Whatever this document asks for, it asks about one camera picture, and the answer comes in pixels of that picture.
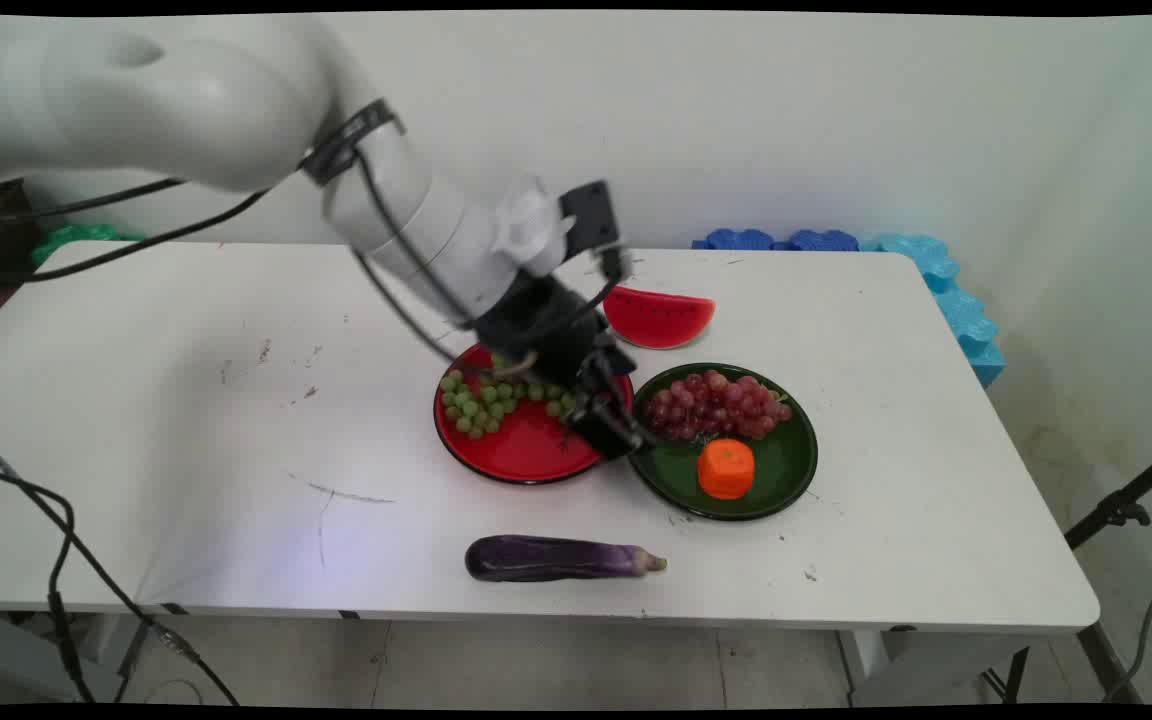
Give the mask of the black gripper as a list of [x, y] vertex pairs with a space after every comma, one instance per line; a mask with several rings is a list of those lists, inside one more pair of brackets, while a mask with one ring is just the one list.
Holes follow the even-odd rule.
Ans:
[[488, 367], [493, 381], [558, 386], [584, 397], [570, 411], [570, 429], [604, 461], [636, 454], [647, 437], [626, 407], [617, 378], [637, 370], [631, 354], [612, 336], [602, 301], [620, 282], [605, 282], [585, 300], [556, 276], [517, 278], [506, 296], [475, 323], [475, 333], [502, 366]]

